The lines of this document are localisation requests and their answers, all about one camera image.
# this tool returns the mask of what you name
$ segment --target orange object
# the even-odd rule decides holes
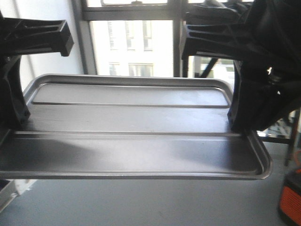
[[[301,226],[301,169],[296,169],[285,177],[279,213],[289,225]]]
[[[284,187],[280,209],[297,225],[301,226],[301,196],[289,187]]]

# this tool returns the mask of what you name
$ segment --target gray table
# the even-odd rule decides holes
[[[38,180],[0,225],[284,226],[277,203],[287,146],[265,145],[274,161],[265,180]]]

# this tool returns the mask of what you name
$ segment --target black plastic mount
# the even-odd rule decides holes
[[[185,25],[183,60],[235,60],[233,131],[264,130],[301,106],[300,27],[300,0],[255,0],[241,23]]]
[[[22,129],[30,112],[20,82],[21,55],[60,52],[66,57],[74,42],[64,20],[3,18],[0,13],[0,121]]]

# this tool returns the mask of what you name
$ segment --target window frame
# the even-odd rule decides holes
[[[105,5],[88,7],[87,0],[71,1],[75,24],[79,37],[79,46],[84,73],[97,74],[90,21],[113,20],[171,20],[173,21],[173,63],[174,77],[182,77],[182,60],[179,44],[185,12],[195,3],[188,0],[167,0],[167,3],[141,5]]]

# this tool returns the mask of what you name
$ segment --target window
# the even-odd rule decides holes
[[[155,77],[181,76],[183,69],[179,44],[183,16],[190,11],[193,3],[204,2],[203,0],[82,1],[84,22],[78,26],[87,23],[85,26],[89,28],[80,30],[90,29],[92,40],[92,44],[81,45],[85,52],[84,64],[89,66],[87,71],[99,75],[108,74],[109,62],[119,62],[121,76],[129,75],[129,64],[151,64]],[[82,32],[81,35],[85,41],[86,33]],[[226,72],[230,74],[231,69],[228,68]]]
[[[111,76],[120,75],[120,73],[119,73],[119,64],[118,63],[110,63],[109,68],[110,68],[110,75]]]
[[[207,68],[210,61],[210,57],[190,56],[188,65],[188,77],[194,78],[200,76]],[[208,74],[207,78],[224,80],[233,89],[235,79],[233,60],[219,59]]]
[[[87,0],[88,7],[106,7],[114,5],[166,4],[167,0]]]
[[[118,62],[120,76],[131,76],[129,64],[153,65],[151,73],[147,73],[150,76],[174,76],[172,21],[91,21],[90,26],[96,74],[113,75],[109,64]],[[141,73],[132,73],[132,76],[135,74],[140,76]]]
[[[116,34],[116,22],[115,21],[108,21],[108,31],[109,31],[109,38],[110,38],[110,48],[111,49],[118,49],[117,44],[117,34]]]
[[[152,49],[152,39],[151,39],[151,20],[143,20],[143,44],[144,50]]]
[[[127,49],[134,49],[134,22],[125,21]]]
[[[153,65],[144,64],[129,64],[128,65],[129,76],[139,76],[139,77],[152,77],[153,76]]]

